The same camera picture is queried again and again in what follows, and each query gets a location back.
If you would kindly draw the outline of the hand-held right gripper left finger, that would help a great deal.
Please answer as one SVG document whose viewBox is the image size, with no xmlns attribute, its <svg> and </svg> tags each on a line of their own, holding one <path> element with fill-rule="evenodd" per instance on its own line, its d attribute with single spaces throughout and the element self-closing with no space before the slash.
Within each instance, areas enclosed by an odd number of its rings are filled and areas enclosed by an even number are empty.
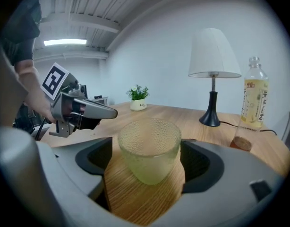
<svg viewBox="0 0 290 227">
<path fill-rule="evenodd" d="M 40 142 L 37 147 L 47 179 L 55 179 L 62 190 L 65 190 L 65 180 L 68 180 L 95 203 L 111 211 L 104 179 L 112 157 L 111 137 L 55 148 Z"/>
</svg>

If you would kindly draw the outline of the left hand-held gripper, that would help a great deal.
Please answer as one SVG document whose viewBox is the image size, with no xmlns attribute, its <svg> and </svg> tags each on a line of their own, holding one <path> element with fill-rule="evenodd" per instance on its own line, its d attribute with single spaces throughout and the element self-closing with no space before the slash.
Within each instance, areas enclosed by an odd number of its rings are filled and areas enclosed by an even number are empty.
<svg viewBox="0 0 290 227">
<path fill-rule="evenodd" d="M 67 138 L 76 129 L 93 130 L 101 119 L 114 119 L 118 111 L 85 97 L 85 86 L 58 63 L 53 63 L 42 85 L 50 105 L 60 105 L 65 99 L 73 101 L 73 117 L 56 121 L 56 131 L 50 135 Z"/>
</svg>

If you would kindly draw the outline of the person's grey shirt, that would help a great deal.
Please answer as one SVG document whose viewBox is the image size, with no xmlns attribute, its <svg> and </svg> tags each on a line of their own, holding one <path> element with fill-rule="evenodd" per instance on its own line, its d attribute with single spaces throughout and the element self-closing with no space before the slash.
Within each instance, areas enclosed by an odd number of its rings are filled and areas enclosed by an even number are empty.
<svg viewBox="0 0 290 227">
<path fill-rule="evenodd" d="M 12 66 L 33 59 L 41 19 L 39 0 L 23 0 L 7 21 L 1 32 L 0 42 Z"/>
</svg>

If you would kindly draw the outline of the person's left hand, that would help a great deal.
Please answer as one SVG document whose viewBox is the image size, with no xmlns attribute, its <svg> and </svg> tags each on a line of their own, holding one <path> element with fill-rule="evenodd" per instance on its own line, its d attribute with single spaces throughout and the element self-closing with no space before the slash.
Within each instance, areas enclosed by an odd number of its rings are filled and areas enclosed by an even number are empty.
<svg viewBox="0 0 290 227">
<path fill-rule="evenodd" d="M 81 113 L 85 111 L 85 105 L 72 101 L 71 99 L 65 99 L 60 105 L 51 105 L 46 118 L 51 123 L 56 123 L 61 118 L 70 117 L 72 112 Z"/>
</svg>

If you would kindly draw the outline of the long ceiling light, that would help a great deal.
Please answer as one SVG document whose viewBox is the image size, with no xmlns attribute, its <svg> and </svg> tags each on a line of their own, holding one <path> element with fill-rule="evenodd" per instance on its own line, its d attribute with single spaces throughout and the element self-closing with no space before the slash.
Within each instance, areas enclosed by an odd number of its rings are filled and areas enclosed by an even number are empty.
<svg viewBox="0 0 290 227">
<path fill-rule="evenodd" d="M 87 43 L 86 39 L 56 39 L 47 40 L 43 42 L 45 46 L 62 45 L 62 44 L 81 44 L 85 45 Z"/>
</svg>

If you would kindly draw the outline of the white desk with drawer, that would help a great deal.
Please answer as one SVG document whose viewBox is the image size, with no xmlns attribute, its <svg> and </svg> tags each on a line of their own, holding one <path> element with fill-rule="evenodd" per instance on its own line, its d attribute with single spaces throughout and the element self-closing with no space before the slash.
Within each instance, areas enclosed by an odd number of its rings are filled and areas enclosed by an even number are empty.
<svg viewBox="0 0 290 227">
<path fill-rule="evenodd" d="M 106 105 L 106 106 L 109 105 L 107 96 L 103 96 L 102 98 L 99 98 L 99 99 L 94 99 L 94 97 L 93 97 L 93 98 L 90 98 L 90 101 L 97 102 L 97 103 L 100 103 L 100 104 L 103 104 L 103 105 Z"/>
</svg>

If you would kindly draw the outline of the wooden table white legs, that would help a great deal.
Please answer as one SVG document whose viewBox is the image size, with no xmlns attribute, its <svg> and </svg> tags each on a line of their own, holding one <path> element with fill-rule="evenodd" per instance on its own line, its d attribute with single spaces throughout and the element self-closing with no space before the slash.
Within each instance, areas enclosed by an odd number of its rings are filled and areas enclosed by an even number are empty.
<svg viewBox="0 0 290 227">
<path fill-rule="evenodd" d="M 208 127 L 199 122 L 202 110 L 149 105 L 145 110 L 134 112 L 128 103 L 115 105 L 118 116 L 112 120 L 102 120 L 94 130 L 76 131 L 67 138 L 54 137 L 48 132 L 42 142 L 51 147 L 93 140 L 101 137 L 113 137 L 113 153 L 105 172 L 105 183 L 114 215 L 128 222 L 147 226 L 165 213 L 180 197 L 185 181 L 181 163 L 175 167 L 161 183 L 146 185 L 137 180 L 129 171 L 122 157 L 118 142 L 118 132 L 128 123 L 143 118 L 160 118 L 176 124 L 185 139 L 196 139 L 217 144 L 220 148 L 230 145 L 239 122 L 239 115 L 218 113 L 222 124 Z"/>
</svg>

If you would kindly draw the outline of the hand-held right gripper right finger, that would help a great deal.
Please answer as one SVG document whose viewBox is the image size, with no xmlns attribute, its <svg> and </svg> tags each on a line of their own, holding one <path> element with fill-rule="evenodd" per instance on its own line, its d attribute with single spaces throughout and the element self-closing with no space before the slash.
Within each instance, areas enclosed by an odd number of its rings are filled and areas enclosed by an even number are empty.
<svg viewBox="0 0 290 227">
<path fill-rule="evenodd" d="M 251 153 L 182 140 L 181 197 L 157 225 L 248 225 L 271 202 L 283 177 Z"/>
</svg>

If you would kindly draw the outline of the textured clear glass cup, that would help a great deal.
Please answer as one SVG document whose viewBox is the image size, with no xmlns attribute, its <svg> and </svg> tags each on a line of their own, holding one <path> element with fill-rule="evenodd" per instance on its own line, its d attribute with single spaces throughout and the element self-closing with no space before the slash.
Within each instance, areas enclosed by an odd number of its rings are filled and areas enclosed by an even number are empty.
<svg viewBox="0 0 290 227">
<path fill-rule="evenodd" d="M 118 133 L 118 144 L 129 170 L 147 185 L 160 183 L 174 167 L 181 131 L 172 122 L 144 118 Z"/>
</svg>

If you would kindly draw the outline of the white pot with flowers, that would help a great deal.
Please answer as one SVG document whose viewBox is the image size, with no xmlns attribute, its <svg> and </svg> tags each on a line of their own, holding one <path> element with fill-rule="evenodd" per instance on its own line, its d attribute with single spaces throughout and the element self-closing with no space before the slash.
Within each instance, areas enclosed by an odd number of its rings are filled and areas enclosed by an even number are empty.
<svg viewBox="0 0 290 227">
<path fill-rule="evenodd" d="M 130 101 L 130 110 L 142 111 L 147 108 L 145 99 L 149 96 L 148 88 L 136 84 L 127 91 Z"/>
</svg>

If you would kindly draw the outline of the clear plastic bottle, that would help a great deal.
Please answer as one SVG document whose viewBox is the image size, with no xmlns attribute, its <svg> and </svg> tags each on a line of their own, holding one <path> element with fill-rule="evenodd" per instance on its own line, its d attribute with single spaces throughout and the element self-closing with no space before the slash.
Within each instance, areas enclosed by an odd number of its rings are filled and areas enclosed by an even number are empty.
<svg viewBox="0 0 290 227">
<path fill-rule="evenodd" d="M 249 71 L 244 79 L 244 95 L 239 126 L 258 131 L 262 128 L 269 94 L 269 78 L 257 56 L 249 58 Z"/>
</svg>

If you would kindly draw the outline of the white shade table lamp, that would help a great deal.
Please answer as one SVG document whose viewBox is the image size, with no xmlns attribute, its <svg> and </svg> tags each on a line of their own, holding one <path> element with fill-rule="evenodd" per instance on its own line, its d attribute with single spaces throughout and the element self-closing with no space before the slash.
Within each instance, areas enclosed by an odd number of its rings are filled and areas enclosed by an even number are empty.
<svg viewBox="0 0 290 227">
<path fill-rule="evenodd" d="M 218 127 L 221 123 L 216 111 L 218 96 L 215 89 L 216 79 L 241 77 L 236 56 L 221 30 L 204 28 L 194 33 L 188 76 L 212 80 L 208 108 L 199 121 L 206 126 Z"/>
</svg>

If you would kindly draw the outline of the person's left forearm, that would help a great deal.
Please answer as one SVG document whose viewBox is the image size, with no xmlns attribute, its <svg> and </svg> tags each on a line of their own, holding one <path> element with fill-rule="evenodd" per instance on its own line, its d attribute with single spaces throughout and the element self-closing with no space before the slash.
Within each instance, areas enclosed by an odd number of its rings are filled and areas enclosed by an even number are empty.
<svg viewBox="0 0 290 227">
<path fill-rule="evenodd" d="M 41 116 L 47 118 L 51 123 L 55 123 L 55 119 L 51 114 L 50 102 L 41 89 L 38 79 L 38 71 L 34 67 L 34 61 L 20 61 L 14 65 L 14 68 L 19 81 L 28 91 L 25 103 Z"/>
</svg>

